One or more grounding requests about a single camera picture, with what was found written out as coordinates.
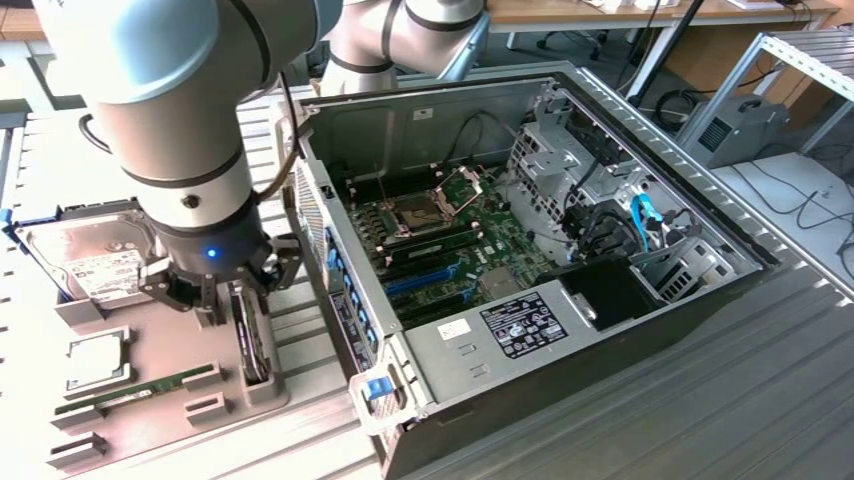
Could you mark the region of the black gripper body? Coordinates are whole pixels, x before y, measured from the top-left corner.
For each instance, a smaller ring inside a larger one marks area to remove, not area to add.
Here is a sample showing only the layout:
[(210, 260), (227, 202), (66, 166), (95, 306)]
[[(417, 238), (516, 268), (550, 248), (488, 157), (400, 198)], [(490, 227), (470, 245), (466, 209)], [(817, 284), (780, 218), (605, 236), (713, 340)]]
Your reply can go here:
[(259, 268), (273, 253), (257, 207), (242, 207), (213, 225), (178, 228), (154, 222), (154, 230), (186, 280), (231, 278), (239, 267)]

